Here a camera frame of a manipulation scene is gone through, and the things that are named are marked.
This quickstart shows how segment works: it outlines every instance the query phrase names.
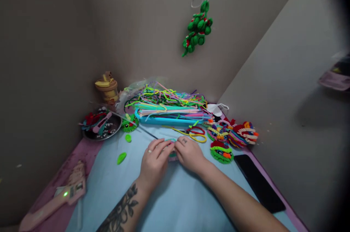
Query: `blue plastic tray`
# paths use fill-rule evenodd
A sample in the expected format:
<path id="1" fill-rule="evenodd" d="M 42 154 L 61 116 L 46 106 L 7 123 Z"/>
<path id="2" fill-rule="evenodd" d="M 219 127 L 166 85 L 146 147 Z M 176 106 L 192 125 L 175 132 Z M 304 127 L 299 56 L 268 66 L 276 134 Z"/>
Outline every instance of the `blue plastic tray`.
<path id="1" fill-rule="evenodd" d="M 140 117 L 139 109 L 135 110 L 135 116 L 138 118 L 140 123 L 143 124 L 157 124 L 157 125 L 171 125 L 171 126 L 184 126 L 195 124 L 196 120 L 176 119 L 176 118 L 159 118 L 150 116 L 146 121 L 147 116 Z"/>

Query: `yellow scissors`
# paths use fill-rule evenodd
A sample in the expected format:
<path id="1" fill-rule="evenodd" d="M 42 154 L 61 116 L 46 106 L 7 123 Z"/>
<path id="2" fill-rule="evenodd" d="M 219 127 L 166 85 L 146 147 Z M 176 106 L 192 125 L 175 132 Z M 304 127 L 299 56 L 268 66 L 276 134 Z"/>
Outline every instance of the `yellow scissors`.
<path id="1" fill-rule="evenodd" d="M 192 128 L 189 128 L 189 129 L 187 129 L 187 130 L 185 130 L 185 131 L 181 131 L 181 130 L 175 129 L 175 128 L 170 127 L 170 126 L 165 126 L 165 125 L 163 125 L 163 127 L 170 128 L 170 129 L 172 129 L 172 130 L 174 130 L 174 131 L 177 131 L 177 132 L 179 132 L 179 133 L 181 133 L 181 134 L 183 134 L 183 135 L 187 135 L 187 136 L 189 136 L 191 139 L 193 139 L 194 141 L 196 141 L 196 142 L 198 142 L 198 143 L 205 143 L 205 142 L 207 141 L 207 137 L 205 136 L 205 131 L 204 131 L 202 128 L 198 127 L 198 126 L 192 126 Z M 196 131 L 194 131 L 193 129 L 199 129 L 201 132 L 196 132 Z M 198 139 L 196 138 L 196 136 L 200 136 L 200 137 L 202 137 L 204 140 L 198 140 Z"/>

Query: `black phone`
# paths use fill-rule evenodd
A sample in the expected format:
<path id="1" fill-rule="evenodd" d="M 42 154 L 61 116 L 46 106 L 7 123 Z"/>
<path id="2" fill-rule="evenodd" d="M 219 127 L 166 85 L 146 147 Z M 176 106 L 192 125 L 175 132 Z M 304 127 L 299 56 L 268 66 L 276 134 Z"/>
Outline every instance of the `black phone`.
<path id="1" fill-rule="evenodd" d="M 247 179 L 248 184 L 254 191 L 260 203 L 270 213 L 273 214 L 285 210 L 285 205 L 249 156 L 237 155 L 234 157 L 234 160 L 242 171 L 245 179 Z"/>

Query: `tattooed arm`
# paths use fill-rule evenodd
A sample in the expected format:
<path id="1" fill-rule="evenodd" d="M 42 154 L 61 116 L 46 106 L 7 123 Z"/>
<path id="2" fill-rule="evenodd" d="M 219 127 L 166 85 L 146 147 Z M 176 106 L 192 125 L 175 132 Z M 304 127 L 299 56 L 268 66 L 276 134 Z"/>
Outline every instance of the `tattooed arm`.
<path id="1" fill-rule="evenodd" d="M 288 231 L 258 201 L 208 161 L 196 142 L 182 136 L 175 148 L 180 163 L 214 192 L 239 231 Z"/>
<path id="2" fill-rule="evenodd" d="M 167 170 L 168 156 L 173 148 L 174 143 L 164 142 L 164 139 L 154 140 L 149 144 L 142 158 L 139 177 L 103 221 L 98 232 L 135 230 L 151 193 Z"/>

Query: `forearm tattoo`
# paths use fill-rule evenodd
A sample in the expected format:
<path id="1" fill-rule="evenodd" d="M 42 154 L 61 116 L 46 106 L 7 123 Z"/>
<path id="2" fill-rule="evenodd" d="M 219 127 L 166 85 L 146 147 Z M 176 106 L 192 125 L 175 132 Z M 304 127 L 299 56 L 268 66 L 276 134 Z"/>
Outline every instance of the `forearm tattoo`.
<path id="1" fill-rule="evenodd" d="M 102 225 L 97 229 L 97 232 L 123 232 L 122 224 L 128 221 L 128 213 L 130 218 L 132 218 L 134 215 L 134 210 L 132 208 L 138 204 L 136 200 L 131 200 L 136 194 L 136 184 L 133 184 L 125 195 L 123 195 L 116 207 L 113 208 L 105 221 L 103 221 Z"/>

